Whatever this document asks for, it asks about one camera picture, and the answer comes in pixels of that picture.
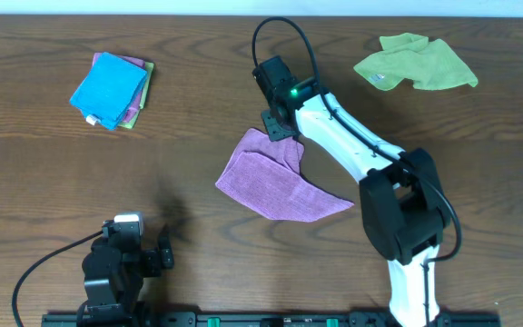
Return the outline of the purple microfiber cloth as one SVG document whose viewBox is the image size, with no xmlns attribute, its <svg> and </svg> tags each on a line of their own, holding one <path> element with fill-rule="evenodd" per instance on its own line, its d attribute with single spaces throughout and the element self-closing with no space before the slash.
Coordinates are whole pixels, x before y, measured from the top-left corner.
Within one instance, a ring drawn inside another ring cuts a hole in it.
<svg viewBox="0 0 523 327">
<path fill-rule="evenodd" d="M 353 203 L 301 176 L 304 146 L 291 137 L 273 142 L 249 129 L 236 145 L 215 186 L 234 201 L 274 221 L 311 223 Z"/>
</svg>

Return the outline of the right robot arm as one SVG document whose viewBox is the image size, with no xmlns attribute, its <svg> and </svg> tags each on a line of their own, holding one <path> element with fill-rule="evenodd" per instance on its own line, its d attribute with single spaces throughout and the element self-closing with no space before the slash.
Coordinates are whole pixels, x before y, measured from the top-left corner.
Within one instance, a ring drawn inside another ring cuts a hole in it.
<svg viewBox="0 0 523 327">
<path fill-rule="evenodd" d="M 351 208 L 351 202 L 305 182 L 302 135 L 332 156 L 358 183 L 362 223 L 387 261 L 390 313 L 401 326 L 439 317 L 434 265 L 443 231 L 454 218 L 430 155 L 405 152 L 349 114 L 316 79 L 256 79 L 269 108 L 266 130 L 248 130 L 216 186 L 265 218 L 314 222 Z"/>
</svg>

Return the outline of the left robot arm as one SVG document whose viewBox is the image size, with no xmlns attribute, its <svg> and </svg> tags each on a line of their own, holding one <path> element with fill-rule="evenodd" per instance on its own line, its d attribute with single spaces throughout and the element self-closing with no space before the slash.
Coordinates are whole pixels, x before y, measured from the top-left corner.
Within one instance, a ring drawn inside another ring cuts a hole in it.
<svg viewBox="0 0 523 327">
<path fill-rule="evenodd" d="M 84 258 L 87 300 L 76 314 L 78 326 L 157 326 L 150 306 L 139 299 L 143 281 L 162 275 L 160 254 L 144 250 L 138 236 L 95 240 Z"/>
</svg>

